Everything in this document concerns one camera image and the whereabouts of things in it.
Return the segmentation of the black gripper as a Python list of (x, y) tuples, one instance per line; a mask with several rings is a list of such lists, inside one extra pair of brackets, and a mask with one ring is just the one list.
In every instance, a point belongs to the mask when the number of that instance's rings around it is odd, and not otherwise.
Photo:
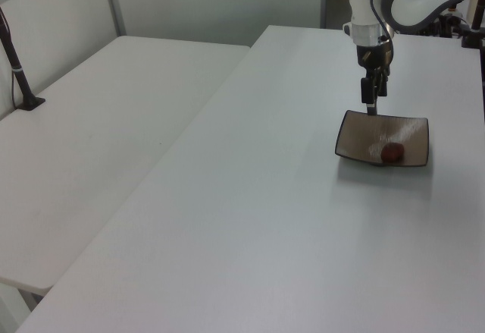
[(358, 65), (367, 73), (382, 72), (378, 75), (377, 90), (374, 78), (361, 78), (361, 102), (366, 105), (367, 114), (377, 115), (377, 97), (387, 96), (387, 81), (393, 60), (393, 44), (384, 42), (378, 46), (356, 46)]

